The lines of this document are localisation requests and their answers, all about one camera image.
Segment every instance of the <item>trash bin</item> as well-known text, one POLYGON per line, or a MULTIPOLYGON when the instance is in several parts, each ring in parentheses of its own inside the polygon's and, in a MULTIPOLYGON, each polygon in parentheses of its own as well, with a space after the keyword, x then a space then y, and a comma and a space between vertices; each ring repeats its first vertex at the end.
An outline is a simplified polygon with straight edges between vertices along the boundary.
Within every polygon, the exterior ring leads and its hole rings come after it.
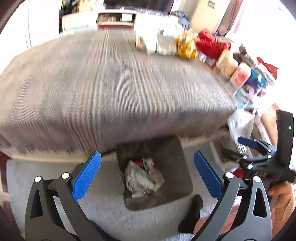
POLYGON ((152 139, 116 147, 120 176, 124 186, 124 205, 129 210, 142 210, 166 204, 192 193, 193 185, 181 143, 177 137, 152 139), (165 183, 149 196, 132 198, 126 189, 124 172, 130 160, 153 158, 165 183))

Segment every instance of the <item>white bolt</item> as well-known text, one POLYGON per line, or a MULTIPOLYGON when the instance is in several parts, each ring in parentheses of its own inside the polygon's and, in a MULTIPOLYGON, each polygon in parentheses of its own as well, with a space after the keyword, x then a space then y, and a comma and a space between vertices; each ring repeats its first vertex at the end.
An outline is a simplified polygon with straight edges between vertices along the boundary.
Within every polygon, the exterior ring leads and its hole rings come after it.
POLYGON ((67 179, 67 178, 69 178, 69 176, 70 176, 70 174, 65 172, 62 174, 62 179, 67 179))
POLYGON ((261 181, 261 179, 258 176, 254 176, 254 181, 259 183, 261 181))
POLYGON ((38 176, 38 177, 35 177, 35 182, 40 182, 41 181, 41 177, 40 176, 38 176))
POLYGON ((227 172, 225 175, 226 175, 226 177, 228 177, 228 178, 233 178, 233 177, 234 177, 234 175, 233 175, 232 172, 227 172))

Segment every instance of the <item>blue gripper pad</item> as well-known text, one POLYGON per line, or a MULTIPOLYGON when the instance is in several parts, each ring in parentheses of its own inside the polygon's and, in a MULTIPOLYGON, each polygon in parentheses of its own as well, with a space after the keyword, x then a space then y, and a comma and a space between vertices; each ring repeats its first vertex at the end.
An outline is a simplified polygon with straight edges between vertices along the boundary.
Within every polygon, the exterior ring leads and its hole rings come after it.
POLYGON ((95 152, 75 179, 73 183, 72 196, 76 202, 78 199, 83 198, 86 194, 87 189, 100 169, 101 164, 101 154, 99 152, 95 152))
POLYGON ((207 186, 207 189, 210 192, 211 196, 217 198, 218 201, 221 201, 223 197, 223 183, 221 182, 221 179, 217 176, 217 174, 214 172, 214 170, 204 158, 204 156, 200 153, 200 151, 195 152, 193 160, 194 165, 205 185, 207 186))
POLYGON ((248 146, 248 147, 250 147, 252 149, 257 149, 258 148, 258 143, 256 141, 253 141, 253 140, 250 140, 250 139, 247 139, 247 138, 244 138, 244 137, 237 138, 237 142, 239 144, 248 146))

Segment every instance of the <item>striped bedspread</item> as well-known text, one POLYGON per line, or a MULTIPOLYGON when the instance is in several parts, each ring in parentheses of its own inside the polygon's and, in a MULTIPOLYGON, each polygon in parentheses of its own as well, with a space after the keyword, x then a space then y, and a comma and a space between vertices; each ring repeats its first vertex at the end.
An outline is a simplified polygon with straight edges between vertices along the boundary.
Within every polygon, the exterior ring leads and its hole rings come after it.
POLYGON ((129 141, 210 135, 235 111, 205 64, 146 55, 133 32, 63 36, 0 75, 0 145, 104 151, 129 141))

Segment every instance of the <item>black television screen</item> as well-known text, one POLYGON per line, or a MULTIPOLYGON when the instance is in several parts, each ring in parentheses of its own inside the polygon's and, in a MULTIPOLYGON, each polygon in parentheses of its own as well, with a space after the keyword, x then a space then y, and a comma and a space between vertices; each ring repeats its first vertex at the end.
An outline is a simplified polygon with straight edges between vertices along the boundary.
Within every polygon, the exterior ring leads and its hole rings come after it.
POLYGON ((104 0, 107 8, 116 6, 141 7, 169 13, 174 0, 104 0))

